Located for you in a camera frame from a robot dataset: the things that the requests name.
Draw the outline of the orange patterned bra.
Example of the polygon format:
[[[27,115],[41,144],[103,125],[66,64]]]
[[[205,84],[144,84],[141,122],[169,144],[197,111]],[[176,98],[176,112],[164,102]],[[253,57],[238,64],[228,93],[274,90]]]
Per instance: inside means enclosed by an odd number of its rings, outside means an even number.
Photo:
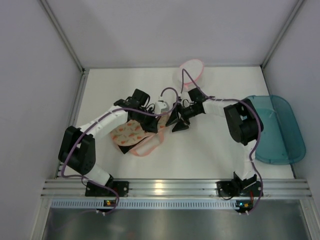
[[[130,120],[113,129],[109,135],[118,149],[119,146],[133,146],[127,153],[136,157],[146,157],[164,142],[166,122],[169,117],[169,115],[160,117],[157,124],[158,133],[145,132],[140,123]]]

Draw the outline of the white mesh laundry bag pink trim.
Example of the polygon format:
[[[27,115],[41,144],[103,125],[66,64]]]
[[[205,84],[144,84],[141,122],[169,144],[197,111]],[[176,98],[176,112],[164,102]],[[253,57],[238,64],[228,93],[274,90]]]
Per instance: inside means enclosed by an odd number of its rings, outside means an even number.
[[[189,73],[199,87],[204,85],[205,65],[203,61],[199,59],[191,59],[176,68],[172,74],[172,81],[179,90],[183,89],[183,91],[189,91],[196,87],[186,73],[183,74],[184,80],[182,80],[183,69]]]

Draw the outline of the black garment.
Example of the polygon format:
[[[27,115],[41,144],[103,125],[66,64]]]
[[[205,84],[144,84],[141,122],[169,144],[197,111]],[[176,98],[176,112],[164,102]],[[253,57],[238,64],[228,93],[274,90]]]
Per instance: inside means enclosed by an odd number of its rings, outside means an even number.
[[[123,154],[126,154],[133,148],[133,146],[132,145],[129,145],[129,146],[121,146],[121,145],[119,145],[118,148]]]

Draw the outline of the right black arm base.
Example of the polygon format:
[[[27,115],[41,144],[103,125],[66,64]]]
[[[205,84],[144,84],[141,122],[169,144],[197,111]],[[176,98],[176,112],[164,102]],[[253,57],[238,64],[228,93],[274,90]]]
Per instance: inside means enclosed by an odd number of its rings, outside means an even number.
[[[258,197],[261,191],[260,181],[218,181],[218,196],[222,198],[230,197]]]

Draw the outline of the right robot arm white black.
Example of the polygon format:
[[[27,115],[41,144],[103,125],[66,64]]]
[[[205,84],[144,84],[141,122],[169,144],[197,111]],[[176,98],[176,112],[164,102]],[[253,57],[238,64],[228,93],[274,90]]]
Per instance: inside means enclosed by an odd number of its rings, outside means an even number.
[[[188,95],[191,100],[189,106],[184,106],[180,100],[174,107],[166,126],[173,125],[174,133],[187,130],[190,119],[197,115],[207,114],[224,118],[231,138],[243,146],[243,162],[237,161],[233,177],[243,182],[255,182],[258,174],[254,159],[264,125],[250,99],[214,99],[198,88],[190,90]]]

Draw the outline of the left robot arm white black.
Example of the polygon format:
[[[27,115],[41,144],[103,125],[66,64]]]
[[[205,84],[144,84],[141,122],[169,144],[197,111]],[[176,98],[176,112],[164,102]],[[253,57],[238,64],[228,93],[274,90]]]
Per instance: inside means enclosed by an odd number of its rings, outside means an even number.
[[[109,186],[113,177],[96,163],[96,141],[129,121],[136,121],[147,133],[157,133],[157,123],[162,113],[161,104],[146,107],[150,96],[136,89],[132,96],[119,99],[110,109],[91,122],[69,126],[62,139],[58,159],[68,167],[99,185]]]

